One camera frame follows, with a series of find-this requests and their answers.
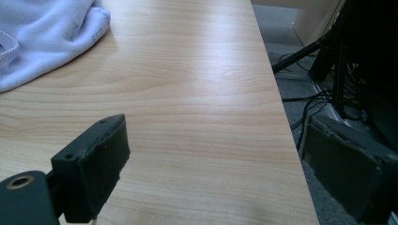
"wood grain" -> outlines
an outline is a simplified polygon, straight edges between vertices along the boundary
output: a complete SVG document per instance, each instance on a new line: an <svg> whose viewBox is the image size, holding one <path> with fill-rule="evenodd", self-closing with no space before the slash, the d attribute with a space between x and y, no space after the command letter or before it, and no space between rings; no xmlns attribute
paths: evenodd
<svg viewBox="0 0 398 225"><path fill-rule="evenodd" d="M250 1L103 4L95 47L0 94L0 179L124 113L132 155L97 224L317 224Z"/></svg>

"white cloth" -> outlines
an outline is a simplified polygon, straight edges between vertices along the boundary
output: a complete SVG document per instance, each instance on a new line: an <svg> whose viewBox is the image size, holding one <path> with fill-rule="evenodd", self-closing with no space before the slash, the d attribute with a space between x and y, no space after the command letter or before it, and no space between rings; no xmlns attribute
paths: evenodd
<svg viewBox="0 0 398 225"><path fill-rule="evenodd" d="M100 0L1 0L0 92L86 51L109 28Z"/></svg>

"cable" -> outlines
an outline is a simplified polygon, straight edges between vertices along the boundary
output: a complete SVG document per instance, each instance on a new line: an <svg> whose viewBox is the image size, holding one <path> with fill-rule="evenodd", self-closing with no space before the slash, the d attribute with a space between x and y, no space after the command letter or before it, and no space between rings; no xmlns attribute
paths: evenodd
<svg viewBox="0 0 398 225"><path fill-rule="evenodd" d="M292 54L294 54L294 53L286 53L286 54L281 55L281 57L279 57L278 62L281 62L282 59L283 59L285 56L287 56L287 55L292 55ZM310 71L309 69L307 69L306 67L304 67L302 64L300 64L299 61L297 61L296 64L297 64L300 68L302 68L303 70L305 70L305 71L307 71L307 72ZM285 70L287 70L288 72L293 72L292 70L288 69L287 67L285 68Z"/></svg>
<svg viewBox="0 0 398 225"><path fill-rule="evenodd" d="M310 107L308 110L311 110L311 109L314 108L315 106L317 106L317 105L319 105L319 104L322 104L322 103L323 103L323 105L322 105L316 112L312 113L311 115L316 115L316 114L320 113L321 110L322 110L323 108L325 108L325 107L329 104L329 101L327 100L327 101L320 101L320 102L317 102L317 103L314 104L312 107ZM299 127L299 125L301 124L301 122L302 122L302 118L299 119L294 125L290 126L290 129L291 129L292 131L295 130L296 128Z"/></svg>
<svg viewBox="0 0 398 225"><path fill-rule="evenodd" d="M304 127L305 127L304 125L305 125L305 119L307 118L308 107L311 105L311 103L312 103L317 97L322 97L322 96L331 97L331 95L330 95L329 93L331 93L331 90L319 92L318 94L314 95L314 97L311 98L311 99L307 102L307 104L305 104L304 110L303 110L303 112L302 112L302 117L301 117L301 133L299 134L299 137L298 137L298 144L297 144L297 149L298 149L298 150L299 150L299 147L301 146L301 140L302 140L302 137L303 137L303 135L304 135Z"/></svg>

